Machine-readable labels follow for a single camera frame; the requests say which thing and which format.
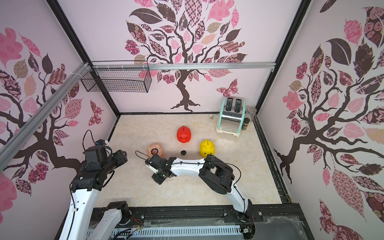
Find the leaf decal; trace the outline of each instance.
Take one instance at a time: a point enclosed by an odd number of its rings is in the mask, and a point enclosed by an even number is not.
[[[296,80],[294,81],[293,83],[291,83],[291,85],[289,85],[289,88],[292,90],[292,91],[297,91],[301,88],[301,82],[300,80]]]
[[[296,113],[297,113],[297,110],[293,110],[293,111],[288,115],[287,118],[289,118],[289,119],[293,118],[293,117],[296,115]]]
[[[316,151],[316,149],[318,148],[318,146],[316,145],[311,145],[308,150],[307,150],[307,154],[308,153],[314,153]]]
[[[28,181],[17,179],[15,185],[17,190],[28,193],[30,196],[32,196],[31,184]]]
[[[379,88],[383,79],[384,79],[384,74],[370,78],[364,81],[363,83],[361,83],[360,86],[355,90],[355,92],[359,94],[372,93]]]
[[[161,15],[170,22],[176,23],[176,16],[172,9],[166,4],[156,3],[156,7]]]
[[[339,94],[335,93],[328,99],[328,105],[332,108],[336,108],[339,105]]]
[[[344,135],[349,138],[358,138],[364,136],[364,132],[354,123],[347,123],[343,131]]]
[[[223,26],[221,26],[221,28],[220,28],[220,36],[223,36],[227,32],[230,22],[231,21],[229,21],[228,23],[226,23]]]
[[[368,124],[375,124],[375,125],[380,124],[384,122],[383,114],[384,114],[384,107],[375,108],[369,113],[367,113],[361,121]]]
[[[313,153],[313,164],[323,156],[323,149],[319,148]]]
[[[208,72],[214,78],[224,77],[228,73],[231,73],[228,69],[209,69]]]
[[[16,80],[12,76],[0,70],[0,80],[3,83],[3,87],[5,88],[5,90],[7,90],[9,94],[11,94],[17,99],[20,99],[22,90],[19,84],[16,82]]]
[[[368,47],[368,45],[364,44],[364,39],[359,45],[358,50],[356,51],[355,61],[353,62],[355,65],[355,72],[361,78],[364,76],[373,65],[373,51],[372,48]]]
[[[339,71],[339,81],[342,85],[344,86],[349,86],[349,85],[352,85],[354,82],[352,80],[352,77],[348,74],[348,73],[345,73],[345,72],[342,72],[342,71]]]
[[[365,175],[378,174],[382,169],[383,167],[378,164],[365,164],[358,168],[358,170]]]
[[[333,77],[329,73],[326,73],[326,72],[324,72],[323,82],[326,85],[333,85],[334,84]]]
[[[215,23],[211,23],[208,28],[207,28],[207,32],[209,33],[214,33],[218,30],[218,28],[220,27],[221,23],[218,23],[218,22],[215,22]]]
[[[152,46],[153,50],[154,50],[157,54],[159,54],[159,55],[161,55],[161,56],[167,56],[167,54],[166,54],[164,48],[163,48],[162,46],[160,46],[160,44],[158,44],[158,43],[152,41],[151,39],[149,40],[149,42],[151,43],[151,46]]]
[[[152,36],[154,39],[156,39],[157,41],[161,41],[161,40],[163,40],[163,39],[166,38],[166,37],[165,37],[163,34],[161,34],[161,33],[153,33],[153,34],[151,34],[151,36]]]
[[[316,51],[313,53],[313,56],[310,62],[310,72],[312,76],[319,71],[321,64],[323,63],[323,59],[324,59],[324,53],[321,50],[320,46],[318,46]]]
[[[372,141],[384,144],[384,129],[364,128],[364,130]]]
[[[136,9],[129,16],[132,15],[137,16],[141,19],[141,21],[148,24],[154,24],[162,21],[161,17],[157,13],[147,8]]]
[[[321,82],[320,82],[320,74],[317,75],[316,80],[313,81],[312,88],[311,88],[311,97],[313,104],[319,100],[321,94]]]
[[[28,67],[26,66],[25,59],[15,63],[13,72],[17,78],[26,78],[28,75]]]
[[[358,176],[358,177],[353,177],[353,179],[355,180],[356,183],[358,183],[362,187],[365,187],[374,191],[384,192],[384,188],[381,187],[377,182],[370,179],[369,177]]]
[[[232,31],[230,31],[230,32],[227,34],[227,37],[225,38],[225,40],[228,41],[228,42],[235,40],[235,38],[236,38],[237,35],[239,34],[240,30],[241,30],[241,29],[237,29],[237,30],[232,30]]]
[[[188,26],[188,20],[187,20],[187,17],[185,16],[185,11],[184,11],[179,21],[179,31],[184,31],[187,26]]]
[[[32,68],[32,70],[34,70],[35,72],[40,72],[39,70],[39,64],[37,64],[37,61],[36,59],[34,58],[34,56],[32,55],[31,52],[29,52],[29,58],[28,58],[28,65],[29,67]]]
[[[328,10],[334,3],[336,2],[336,0],[327,0],[323,7],[321,8],[320,12],[325,12],[326,10]]]
[[[195,39],[196,40],[201,39],[203,37],[203,35],[204,35],[204,32],[205,32],[204,22],[201,21],[199,23],[199,25],[197,26],[197,28],[196,28]]]
[[[337,63],[349,65],[351,62],[351,47],[349,44],[340,38],[328,40],[331,44],[331,56]]]
[[[14,178],[17,178],[17,177],[21,177],[23,174],[25,173],[25,166],[22,166],[21,168],[19,168],[15,174],[13,175],[13,177],[11,178],[14,179]]]
[[[29,97],[34,95],[36,92],[36,81],[33,78],[32,75],[26,78],[25,83],[24,83],[24,93],[25,97]]]
[[[337,128],[337,127],[330,127],[327,131],[327,137],[333,137],[335,136],[336,134],[338,134],[340,132],[340,130],[342,129],[342,127],[340,128]]]
[[[323,180],[324,180],[325,186],[328,186],[330,178],[331,178],[331,175],[329,174],[329,168],[326,168],[323,171]]]
[[[72,99],[65,107],[65,117],[74,119],[79,115],[81,110],[81,101],[83,99]]]
[[[37,111],[37,104],[36,101],[33,99],[33,97],[28,98],[23,103],[23,110],[27,113],[34,114]]]
[[[40,159],[41,161],[49,162],[48,153],[46,151],[43,151],[43,150],[37,151],[37,152],[35,152],[35,154],[36,154],[37,158]]]
[[[50,74],[53,71],[53,66],[50,58],[48,57],[48,54],[43,57],[43,60],[41,61],[41,65],[43,67],[43,70],[46,74]]]
[[[356,165],[361,165],[352,155],[350,154],[343,154],[340,156],[340,160],[343,160],[346,163],[349,164],[356,164]]]
[[[335,169],[332,175],[332,182],[339,196],[364,217],[360,190],[352,179],[347,174]]]

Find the wire basket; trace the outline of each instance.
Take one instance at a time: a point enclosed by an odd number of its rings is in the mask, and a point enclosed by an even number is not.
[[[134,61],[134,63],[136,66],[133,64],[96,65],[83,76],[81,82],[88,92],[100,92],[97,79],[95,80],[97,75],[108,92],[147,93],[152,81],[148,62]]]

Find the black cable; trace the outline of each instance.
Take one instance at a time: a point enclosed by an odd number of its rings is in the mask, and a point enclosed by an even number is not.
[[[109,177],[108,181],[103,185],[103,187],[105,187],[109,183],[109,181],[112,179],[113,175],[115,174],[115,170],[112,170],[111,173],[112,175]]]
[[[95,140],[93,140],[92,131],[88,129],[88,130],[84,133],[84,137],[83,137],[83,149],[84,149],[84,151],[85,151],[85,147],[84,147],[84,139],[85,139],[85,135],[87,135],[87,132],[88,132],[88,131],[91,133],[92,141],[93,141],[93,143],[96,145]]]

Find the marble floor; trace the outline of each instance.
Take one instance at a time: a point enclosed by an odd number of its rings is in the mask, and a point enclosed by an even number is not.
[[[216,133],[217,117],[210,119],[208,114],[122,115],[110,145],[113,151],[126,151],[128,162],[115,170],[95,207],[106,207],[110,202],[122,200],[126,200],[130,207],[230,205],[225,195],[212,191],[199,177],[172,177],[158,185],[151,178],[153,172],[144,160],[135,155],[135,150],[146,153],[150,144],[160,143],[166,159],[201,159],[199,146],[205,139],[215,144],[217,158],[235,164],[241,170],[242,177],[237,185],[253,204],[281,204],[253,124],[249,124],[240,137],[235,137]],[[183,125],[192,132],[188,143],[176,139],[176,131]],[[239,177],[235,168],[233,174],[235,178]]]

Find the pink leaf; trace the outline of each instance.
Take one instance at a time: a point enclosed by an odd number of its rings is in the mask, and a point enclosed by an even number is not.
[[[329,174],[329,168],[327,168],[323,171],[323,180],[324,180],[325,186],[328,186],[330,178],[331,176]]]
[[[348,104],[348,109],[351,113],[357,113],[364,103],[364,98],[358,98]]]
[[[180,47],[180,44],[174,39],[172,39],[172,41],[170,42],[170,45],[172,46],[173,49],[178,49]]]
[[[197,44],[197,45],[194,45],[192,47],[192,51],[195,53],[195,54],[199,54],[201,53],[201,50],[203,49],[203,45],[202,44]]]
[[[339,94],[335,93],[333,94],[329,100],[328,100],[328,105],[332,108],[335,108],[339,105]]]
[[[344,135],[349,138],[358,138],[364,136],[364,132],[354,123],[347,123],[343,131]]]
[[[11,103],[4,98],[0,98],[0,111],[5,112],[11,108]]]
[[[35,113],[37,111],[37,104],[36,101],[33,99],[33,97],[28,98],[23,103],[23,110],[27,113]]]
[[[184,33],[183,40],[184,42],[189,42],[191,40],[191,34],[189,34],[188,31]]]
[[[329,113],[320,113],[315,117],[315,119],[319,122],[323,122],[327,120],[331,115]]]

